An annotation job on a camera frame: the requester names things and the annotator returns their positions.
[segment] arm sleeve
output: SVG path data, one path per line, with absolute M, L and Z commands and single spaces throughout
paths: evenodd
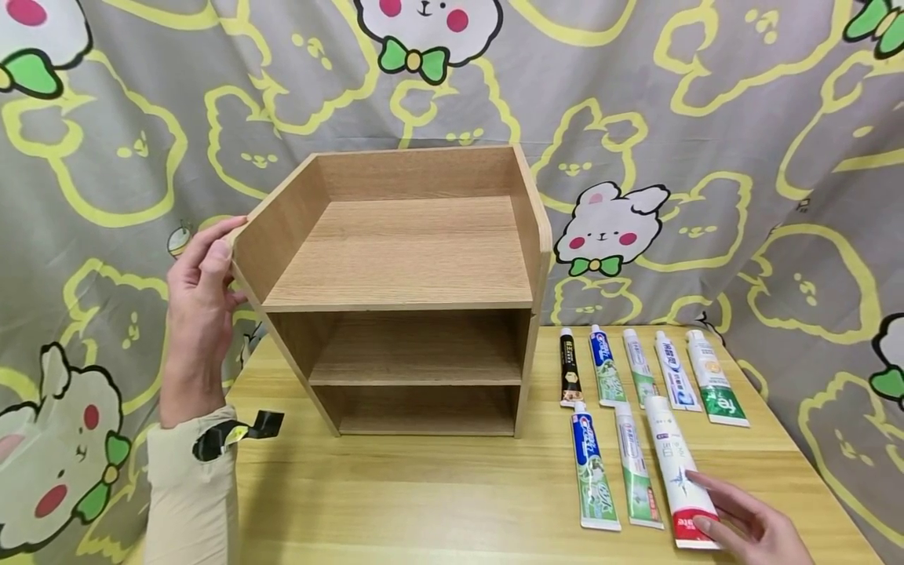
M 147 434 L 151 505 L 145 565 L 236 565 L 239 562 L 236 446 L 203 463 L 192 454 L 201 434 L 236 419 L 225 406 L 172 429 Z

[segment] white toothpaste tube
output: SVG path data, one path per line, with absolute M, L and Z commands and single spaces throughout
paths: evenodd
M 687 352 L 693 372 L 697 375 L 703 406 L 713 424 L 749 428 L 750 422 L 741 409 L 738 397 L 722 372 L 715 350 L 700 330 L 687 333 Z
M 646 362 L 644 348 L 640 344 L 637 332 L 634 330 L 625 330 L 622 332 L 625 339 L 625 351 L 627 352 L 628 362 L 631 364 L 631 378 L 634 381 L 634 387 L 637 389 L 637 400 L 640 403 L 640 409 L 644 409 L 644 401 L 647 396 L 657 395 L 659 391 L 656 389 L 656 382 L 653 379 L 653 372 L 650 371 L 650 365 Z
M 593 530 L 621 532 L 612 491 L 599 454 L 597 432 L 587 405 L 574 401 L 571 415 L 571 435 L 574 438 L 574 455 L 578 466 L 578 493 L 580 501 L 580 525 Z
M 656 355 L 659 356 L 659 366 L 663 370 L 665 388 L 669 391 L 669 400 L 672 401 L 674 410 L 690 410 L 691 412 L 703 412 L 697 393 L 693 391 L 691 380 L 681 366 L 678 352 L 672 340 L 665 337 L 665 332 L 656 332 Z
M 669 401 L 663 396 L 647 397 L 646 420 L 650 424 L 669 510 L 672 511 L 675 545 L 688 550 L 721 549 L 693 523 L 694 516 L 706 516 L 715 521 L 719 520 L 719 516 L 706 489 L 687 478 L 686 472 L 696 471 L 697 466 L 678 422 L 669 410 Z
M 627 493 L 627 520 L 635 526 L 664 530 L 663 519 L 659 515 L 659 507 L 653 496 L 650 474 L 646 471 L 644 452 L 640 450 L 637 425 L 629 404 L 616 405 L 616 424 Z
M 590 355 L 593 357 L 593 370 L 597 375 L 599 405 L 610 408 L 619 405 L 628 406 L 606 332 L 596 324 L 590 327 Z

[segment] wooden tabletop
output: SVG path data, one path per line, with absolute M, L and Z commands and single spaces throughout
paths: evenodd
M 621 330 L 616 365 L 643 430 L 641 443 L 666 507 L 644 412 L 637 406 Z M 653 346 L 662 327 L 637 327 L 657 381 Z M 683 328 L 665 328 L 676 344 Z M 273 342 L 263 340 L 229 395 L 242 419 L 278 410 L 278 438 L 241 443 L 238 481 L 242 563 L 393 565 L 443 563 L 713 563 L 721 552 L 679 551 L 665 532 L 628 524 L 615 417 L 600 408 L 588 328 L 574 328 L 581 383 L 623 531 L 579 526 L 570 409 L 559 406 L 559 329 L 543 327 L 523 438 L 333 438 Z M 793 519 L 820 565 L 881 563 L 832 493 L 730 358 L 710 336 L 750 429 L 676 414 L 697 466 Z M 682 361 L 690 368 L 686 349 Z

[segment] shelf compartment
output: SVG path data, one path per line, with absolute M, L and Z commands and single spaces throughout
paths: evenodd
M 343 434 L 511 436 L 519 387 L 315 387 Z

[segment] wooden shelf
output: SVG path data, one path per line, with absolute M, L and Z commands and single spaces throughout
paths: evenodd
M 508 196 L 332 202 L 268 312 L 530 308 Z
M 520 147 L 311 155 L 231 237 L 333 433 L 519 435 L 552 250 Z
M 315 386 L 520 385 L 511 314 L 347 313 L 308 380 Z
M 344 434 L 511 436 L 518 387 L 315 387 L 341 395 Z

